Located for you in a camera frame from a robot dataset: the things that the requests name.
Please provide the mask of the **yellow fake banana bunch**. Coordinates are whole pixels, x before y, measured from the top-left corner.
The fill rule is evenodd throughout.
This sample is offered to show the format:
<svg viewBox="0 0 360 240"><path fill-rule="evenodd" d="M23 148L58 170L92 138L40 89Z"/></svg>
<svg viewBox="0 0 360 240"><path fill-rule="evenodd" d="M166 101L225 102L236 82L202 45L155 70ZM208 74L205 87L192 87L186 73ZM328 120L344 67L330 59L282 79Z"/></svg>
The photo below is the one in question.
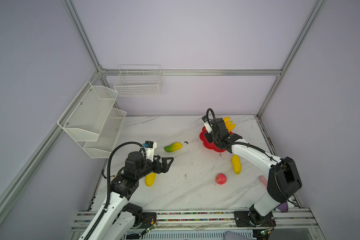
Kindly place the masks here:
<svg viewBox="0 0 360 240"><path fill-rule="evenodd" d="M231 121L230 117L223 118L223 121L225 123L228 132L232 132L235 129L236 124L234 124L233 121Z"/></svg>

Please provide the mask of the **green yellow fake mango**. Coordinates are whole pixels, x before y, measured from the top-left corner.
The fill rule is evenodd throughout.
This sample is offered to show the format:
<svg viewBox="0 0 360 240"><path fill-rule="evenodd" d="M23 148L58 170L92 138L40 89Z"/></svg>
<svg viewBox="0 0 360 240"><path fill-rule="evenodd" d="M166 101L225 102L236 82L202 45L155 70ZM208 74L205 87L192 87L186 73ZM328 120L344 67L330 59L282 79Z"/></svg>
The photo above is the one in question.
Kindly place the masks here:
<svg viewBox="0 0 360 240"><path fill-rule="evenodd" d="M165 152L167 153L173 153L175 151L180 150L183 147L183 144L180 142L173 143L171 145L168 145L164 147Z"/></svg>

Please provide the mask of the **yellow fake lemon fruit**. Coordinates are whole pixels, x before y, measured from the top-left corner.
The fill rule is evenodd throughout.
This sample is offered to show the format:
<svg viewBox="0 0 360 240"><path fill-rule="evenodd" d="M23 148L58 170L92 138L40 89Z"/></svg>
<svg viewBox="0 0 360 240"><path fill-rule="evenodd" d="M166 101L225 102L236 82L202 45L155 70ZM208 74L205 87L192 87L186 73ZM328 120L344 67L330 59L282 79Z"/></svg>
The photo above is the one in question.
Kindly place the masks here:
<svg viewBox="0 0 360 240"><path fill-rule="evenodd" d="M150 173L149 175L147 175L145 177L145 184L148 187L152 187L154 182L155 182L155 178L156 178L156 173Z"/></svg>

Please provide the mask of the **red fake apple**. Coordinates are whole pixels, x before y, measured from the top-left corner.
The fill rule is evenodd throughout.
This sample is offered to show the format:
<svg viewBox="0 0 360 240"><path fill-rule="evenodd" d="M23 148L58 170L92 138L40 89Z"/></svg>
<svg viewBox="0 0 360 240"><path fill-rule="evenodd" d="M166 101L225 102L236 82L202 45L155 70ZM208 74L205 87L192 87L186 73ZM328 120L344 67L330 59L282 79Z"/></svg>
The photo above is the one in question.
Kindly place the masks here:
<svg viewBox="0 0 360 240"><path fill-rule="evenodd" d="M224 185L227 182L227 177L224 174L218 174L216 176L216 183L219 185Z"/></svg>

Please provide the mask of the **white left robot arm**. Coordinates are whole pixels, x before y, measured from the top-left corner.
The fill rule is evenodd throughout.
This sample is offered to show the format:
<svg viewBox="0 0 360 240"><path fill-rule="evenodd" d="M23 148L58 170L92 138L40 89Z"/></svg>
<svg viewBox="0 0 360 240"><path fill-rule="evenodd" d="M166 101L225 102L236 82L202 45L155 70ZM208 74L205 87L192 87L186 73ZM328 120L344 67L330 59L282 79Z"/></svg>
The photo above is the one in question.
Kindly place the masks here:
<svg viewBox="0 0 360 240"><path fill-rule="evenodd" d="M115 153L124 146L137 145L138 151L128 154L125 166L111 177L111 163ZM107 194L102 208L96 213L81 240L120 240L125 233L141 225L143 208L130 203L130 198L139 187L139 182L151 173L167 173L173 157L155 155L156 142L126 142L117 146L107 162Z"/></svg>

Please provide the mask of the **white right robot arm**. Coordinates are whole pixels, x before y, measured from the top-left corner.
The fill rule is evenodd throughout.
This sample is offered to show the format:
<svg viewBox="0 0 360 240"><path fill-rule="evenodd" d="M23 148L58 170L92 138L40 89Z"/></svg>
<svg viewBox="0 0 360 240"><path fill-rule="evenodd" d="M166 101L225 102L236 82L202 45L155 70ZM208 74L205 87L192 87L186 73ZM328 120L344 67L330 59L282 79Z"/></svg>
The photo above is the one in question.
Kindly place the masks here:
<svg viewBox="0 0 360 240"><path fill-rule="evenodd" d="M230 133L222 118L211 120L208 116L203 116L202 121L206 128L204 136L208 143L214 144L220 150L226 150L244 158L268 177L266 193L250 207L248 218L251 226L262 225L270 212L286 203L302 188L303 184L293 159L267 153L241 136Z"/></svg>

